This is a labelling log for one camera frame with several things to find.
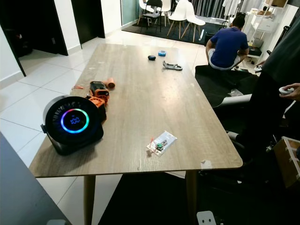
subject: table leg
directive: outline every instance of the table leg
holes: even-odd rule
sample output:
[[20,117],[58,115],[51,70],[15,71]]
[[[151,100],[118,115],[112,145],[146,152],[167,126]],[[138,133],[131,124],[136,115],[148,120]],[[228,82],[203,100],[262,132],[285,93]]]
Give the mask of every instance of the table leg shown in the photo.
[[83,212],[84,224],[91,225],[93,218],[96,176],[84,176]]
[[191,225],[196,225],[198,171],[186,171],[187,208]]

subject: chair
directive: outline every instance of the chair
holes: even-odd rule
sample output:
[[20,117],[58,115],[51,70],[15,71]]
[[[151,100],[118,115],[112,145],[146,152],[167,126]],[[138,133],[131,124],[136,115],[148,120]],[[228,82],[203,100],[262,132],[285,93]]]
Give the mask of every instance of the chair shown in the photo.
[[157,8],[157,11],[162,11],[165,14],[164,16],[165,16],[165,26],[166,26],[166,17],[168,17],[168,21],[169,21],[168,11],[171,10],[171,0],[162,0],[162,2],[163,2],[163,7]]
[[179,39],[180,39],[180,32],[181,32],[181,21],[184,21],[187,19],[186,14],[187,14],[187,3],[188,0],[180,0],[175,8],[174,13],[169,16],[170,20],[173,20],[169,32],[167,34],[167,36],[169,36],[169,33],[172,29],[172,26],[174,24],[175,21],[179,22]]
[[[137,25],[139,25],[141,16],[144,14],[144,11],[146,10],[146,3],[144,3],[143,0],[139,0],[139,5],[140,5],[140,7],[142,8],[142,11],[141,11],[139,20],[138,20],[138,22],[137,22]],[[154,12],[154,9],[151,8],[151,6],[148,6],[148,7],[147,7],[147,11],[153,13],[153,12]]]
[[193,7],[193,4],[191,2],[187,2],[187,21],[189,23],[188,23],[186,29],[184,30],[181,38],[183,38],[183,36],[187,32],[187,29],[188,29],[189,25],[191,23],[193,23],[195,25],[194,26],[194,36],[193,36],[193,42],[194,42],[195,41],[196,25],[198,25],[199,36],[201,36],[200,26],[205,25],[205,22],[203,20],[200,20],[200,19],[195,17],[194,7]]
[[148,0],[147,4],[146,4],[146,8],[148,7],[154,7],[154,13],[146,13],[143,14],[142,17],[143,18],[147,18],[147,19],[158,19],[160,18],[160,32],[161,32],[161,11],[158,11],[158,13],[156,13],[157,8],[162,8],[163,7],[163,2],[161,0]]

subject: person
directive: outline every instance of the person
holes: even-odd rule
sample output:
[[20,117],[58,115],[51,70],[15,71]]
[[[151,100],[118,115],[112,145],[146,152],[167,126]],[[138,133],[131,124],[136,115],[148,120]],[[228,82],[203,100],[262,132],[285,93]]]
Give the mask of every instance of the person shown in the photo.
[[247,36],[241,29],[245,24],[242,16],[236,17],[231,28],[219,30],[206,44],[206,57],[210,66],[230,70],[249,54]]
[[[231,139],[245,146],[240,156],[248,161],[270,144],[270,137],[279,127],[286,108],[300,101],[300,16],[265,62],[247,109],[246,128],[240,135],[228,133]],[[294,88],[288,95],[284,90]]]

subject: fan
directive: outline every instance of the fan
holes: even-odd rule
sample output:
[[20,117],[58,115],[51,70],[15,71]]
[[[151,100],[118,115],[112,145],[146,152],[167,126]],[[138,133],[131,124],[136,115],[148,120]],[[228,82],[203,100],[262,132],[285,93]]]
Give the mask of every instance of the fan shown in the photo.
[[56,97],[45,107],[43,118],[45,125],[41,128],[61,155],[68,155],[103,136],[99,109],[83,97]]

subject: table top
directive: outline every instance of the table top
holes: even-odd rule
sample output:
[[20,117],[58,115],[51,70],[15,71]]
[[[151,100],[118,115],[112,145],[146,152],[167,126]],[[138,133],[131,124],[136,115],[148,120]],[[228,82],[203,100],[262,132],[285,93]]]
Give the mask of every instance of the table top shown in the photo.
[[[157,56],[159,50],[165,57]],[[149,61],[148,55],[156,55]],[[163,61],[182,71],[163,69]],[[85,97],[90,81],[113,77],[97,143],[69,156],[56,153],[48,137],[40,146],[31,172],[36,177],[60,177],[237,168],[242,160],[176,48],[99,45],[71,95]],[[158,157],[146,145],[164,131],[177,140]]]

